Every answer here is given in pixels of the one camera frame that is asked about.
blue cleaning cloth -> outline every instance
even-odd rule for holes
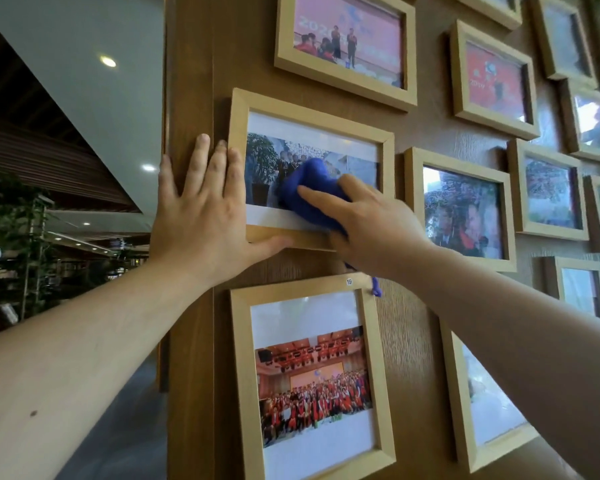
[[[300,197],[298,194],[298,185],[304,185],[311,190],[325,192],[340,197],[347,202],[351,202],[351,199],[347,197],[346,193],[344,193],[338,185],[338,179],[329,175],[329,170],[327,170],[322,159],[311,158],[302,163],[302,165],[282,182],[278,191],[278,199],[282,204],[290,210],[293,210],[300,217],[311,222],[311,224],[326,227],[330,230],[340,231],[346,236],[347,232],[337,220],[326,216],[320,209],[312,206],[309,202]],[[348,268],[355,269],[347,263],[345,264]],[[382,290],[380,290],[378,279],[372,278],[372,284],[374,295],[378,298],[381,297]]]

person's left arm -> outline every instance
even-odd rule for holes
[[[0,479],[53,479],[193,301],[289,245],[247,243],[244,160],[209,143],[181,196],[163,158],[146,264],[0,333]]]

hand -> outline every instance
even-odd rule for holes
[[[244,160],[238,150],[227,151],[225,141],[208,159],[209,142],[206,134],[196,139],[179,197],[171,161],[163,156],[150,246],[150,262],[167,262],[172,270],[182,271],[178,278],[190,277],[206,289],[292,244],[280,236],[247,242]]]
[[[344,227],[348,237],[333,231],[331,244],[356,269],[398,281],[404,266],[434,246],[404,202],[385,197],[353,175],[343,175],[338,185],[352,202],[302,185],[298,193]]]

person's left hand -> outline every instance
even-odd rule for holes
[[[206,288],[292,244],[282,236],[247,242],[244,159],[234,148],[227,151],[225,141],[218,143],[209,159],[209,144],[206,134],[196,139],[181,196],[171,161],[163,156],[149,259],[149,263],[168,263],[176,279],[191,277],[193,285]]]

light wood frame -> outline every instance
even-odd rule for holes
[[[571,80],[564,80],[560,83],[560,103],[562,106],[562,113],[564,114],[569,153],[577,157],[600,161],[600,148],[583,144],[580,140],[582,132],[580,131],[578,108],[575,103],[575,97],[577,95],[584,96],[600,103],[600,91],[580,86]]]
[[[387,197],[395,197],[393,133],[236,88],[233,90],[228,144],[243,155],[247,150],[247,127],[251,111],[375,143],[381,155],[378,171],[380,190]],[[250,242],[263,241],[273,235],[292,236],[295,248],[332,250],[325,232],[247,225],[247,240]]]
[[[418,105],[416,71],[416,9],[401,0],[366,0],[401,14],[402,85],[396,88],[359,72],[331,64],[294,48],[296,0],[278,0],[278,30],[274,65],[362,97],[410,111]]]
[[[451,405],[451,416],[456,437],[458,462],[473,473],[507,453],[538,437],[536,429],[529,423],[520,425],[491,441],[478,446],[471,413],[468,373],[463,354],[463,343],[451,331],[444,320],[440,320],[440,333],[445,354],[447,384]]]
[[[514,273],[517,270],[516,240],[513,226],[511,181],[508,173],[485,168],[473,163],[446,157],[438,153],[411,147],[404,154],[404,185],[407,205],[413,209],[420,223],[425,225],[424,176],[423,168],[460,173],[499,184],[500,215],[502,217],[502,243],[504,259],[466,257],[487,266],[494,271]]]
[[[364,327],[367,366],[376,415],[377,448],[311,476],[312,480],[358,480],[396,461],[389,398],[376,298],[371,277],[363,273],[339,274],[296,282],[277,283],[231,291],[233,338],[238,376],[240,425],[246,480],[265,480],[258,384],[251,327],[251,307],[321,294],[354,291]]]
[[[600,177],[590,175],[584,179],[587,196],[587,213],[589,215],[589,232],[591,233],[591,250],[600,253],[600,195],[598,187]]]
[[[497,111],[471,102],[466,66],[467,42],[502,54],[521,65],[525,93],[528,97],[528,100],[524,103],[526,110],[530,112],[527,116],[530,117],[531,123],[504,116]],[[451,28],[451,82],[454,92],[454,111],[459,118],[496,128],[520,138],[533,139],[540,136],[534,63],[528,55],[488,36],[480,30],[474,29],[461,20],[457,20]]]
[[[544,257],[542,259],[544,261],[544,279],[548,295],[551,295],[560,301],[565,301],[564,281],[562,280],[563,269],[594,271],[598,274],[598,288],[600,290],[600,261],[562,258],[557,256]]]
[[[542,54],[544,72],[547,78],[553,80],[571,79],[590,88],[597,88],[598,80],[596,79],[596,72],[594,70],[593,62],[591,60],[591,51],[589,50],[589,43],[585,35],[584,26],[582,24],[582,17],[580,16],[578,8],[562,0],[530,0],[530,3],[533,21],[536,26],[536,33],[538,33],[539,37],[540,52]],[[549,28],[544,22],[543,11],[544,7],[548,4],[554,5],[564,10],[569,15],[575,15],[576,24],[578,26],[578,33],[582,39],[582,49],[584,51],[587,69],[591,76],[579,74],[568,68],[558,66],[553,53],[553,46],[551,43],[551,35],[549,33]]]
[[[509,30],[515,30],[522,25],[520,0],[513,0],[514,8],[510,8],[497,0],[458,0],[477,12],[495,20]]]
[[[507,156],[509,158],[509,172],[511,174],[513,224],[516,232],[571,239],[574,241],[588,241],[589,228],[587,227],[587,211],[585,208],[582,164],[580,160],[521,139],[510,140],[507,144]],[[575,184],[575,187],[572,186],[571,190],[576,197],[575,210],[579,214],[581,229],[542,224],[529,219],[527,170],[525,165],[525,158],[527,156],[563,168],[568,167],[570,174],[575,174],[575,181],[570,181],[570,183]]]

